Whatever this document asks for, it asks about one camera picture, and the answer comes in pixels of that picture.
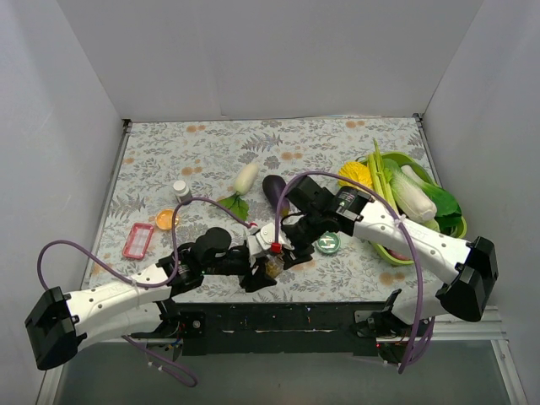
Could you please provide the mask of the amber pill bottle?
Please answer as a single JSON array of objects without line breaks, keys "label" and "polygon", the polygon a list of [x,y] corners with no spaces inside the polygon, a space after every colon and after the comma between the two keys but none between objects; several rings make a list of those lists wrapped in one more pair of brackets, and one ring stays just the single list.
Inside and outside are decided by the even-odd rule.
[{"label": "amber pill bottle", "polygon": [[284,261],[281,256],[268,258],[265,264],[265,273],[268,277],[276,279],[284,271]]}]

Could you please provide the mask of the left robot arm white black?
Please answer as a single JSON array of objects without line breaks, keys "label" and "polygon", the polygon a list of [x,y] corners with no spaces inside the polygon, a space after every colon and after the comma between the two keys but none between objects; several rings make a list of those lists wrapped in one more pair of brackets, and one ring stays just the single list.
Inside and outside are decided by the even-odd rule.
[{"label": "left robot arm white black", "polygon": [[287,243],[273,224],[250,227],[239,246],[232,246],[228,231],[213,227],[130,277],[69,293],[46,288],[24,321],[36,366],[54,369],[112,338],[171,337],[188,325],[174,297],[199,288],[207,275],[237,276],[248,292],[273,285],[265,264]]}]

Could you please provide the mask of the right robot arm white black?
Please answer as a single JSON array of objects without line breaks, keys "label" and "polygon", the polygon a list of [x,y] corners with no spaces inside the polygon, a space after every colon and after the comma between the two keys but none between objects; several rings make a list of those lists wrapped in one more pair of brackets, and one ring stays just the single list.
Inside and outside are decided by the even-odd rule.
[{"label": "right robot arm white black", "polygon": [[437,282],[418,284],[418,293],[401,292],[381,317],[391,335],[405,333],[424,318],[451,314],[463,321],[482,319],[499,276],[491,240],[456,239],[399,217],[379,194],[356,181],[331,193],[313,180],[313,173],[297,175],[281,195],[302,213],[285,233],[293,247],[302,249],[327,231],[342,232],[388,247],[413,259],[418,271],[429,270]]}]

